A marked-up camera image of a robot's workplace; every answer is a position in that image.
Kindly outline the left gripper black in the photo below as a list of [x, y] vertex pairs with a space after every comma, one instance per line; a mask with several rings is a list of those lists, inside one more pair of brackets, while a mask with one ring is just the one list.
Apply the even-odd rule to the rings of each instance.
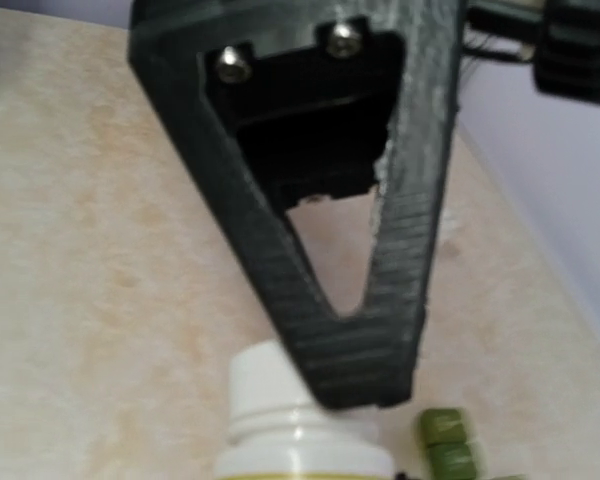
[[208, 54], [206, 94], [245, 163], [277, 210], [321, 195], [367, 193], [385, 150], [405, 60], [401, 37], [364, 37], [359, 53], [336, 59], [323, 46], [257, 58], [240, 47], [252, 73], [229, 84]]

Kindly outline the white pill bottle front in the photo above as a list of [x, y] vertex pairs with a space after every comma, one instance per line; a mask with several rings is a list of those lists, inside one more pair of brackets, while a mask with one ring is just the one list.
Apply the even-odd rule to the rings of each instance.
[[238, 353], [228, 378], [226, 449], [216, 479], [391, 479], [373, 408], [330, 411], [313, 398], [283, 347]]

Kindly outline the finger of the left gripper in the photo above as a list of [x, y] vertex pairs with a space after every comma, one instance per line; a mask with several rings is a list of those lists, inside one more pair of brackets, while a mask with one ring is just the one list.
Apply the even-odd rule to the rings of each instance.
[[[426, 320], [467, 5], [463, 1], [136, 1], [128, 59], [282, 343], [332, 410], [409, 400]], [[377, 183], [365, 290], [348, 314], [320, 286], [292, 226], [258, 185], [207, 97], [205, 60], [229, 84], [257, 58], [323, 46], [336, 59], [394, 33], [405, 60]]]

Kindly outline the green weekly pill organizer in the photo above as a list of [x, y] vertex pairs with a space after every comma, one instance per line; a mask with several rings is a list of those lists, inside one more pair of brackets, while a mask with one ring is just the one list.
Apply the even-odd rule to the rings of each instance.
[[487, 476], [478, 462], [471, 429], [461, 408], [422, 410], [416, 431], [430, 479], [527, 479], [525, 475]]

